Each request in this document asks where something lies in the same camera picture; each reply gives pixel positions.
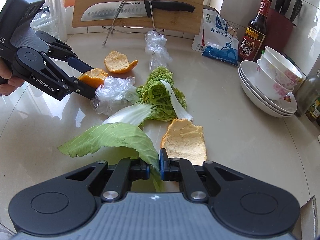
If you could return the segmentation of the person's left hand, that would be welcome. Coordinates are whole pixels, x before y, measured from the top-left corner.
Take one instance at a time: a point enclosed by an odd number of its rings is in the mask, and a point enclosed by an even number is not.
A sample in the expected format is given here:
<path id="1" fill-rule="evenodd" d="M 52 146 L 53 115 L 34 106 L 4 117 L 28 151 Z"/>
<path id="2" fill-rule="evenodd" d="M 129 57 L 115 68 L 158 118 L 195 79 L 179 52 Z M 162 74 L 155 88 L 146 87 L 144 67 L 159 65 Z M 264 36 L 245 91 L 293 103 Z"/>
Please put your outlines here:
<path id="1" fill-rule="evenodd" d="M 4 78 L 7 83 L 4 83 L 0 86 L 1 95 L 8 96 L 20 88 L 25 81 L 19 77 L 12 76 L 11 71 L 7 67 L 6 63 L 1 59 L 1 77 Z"/>

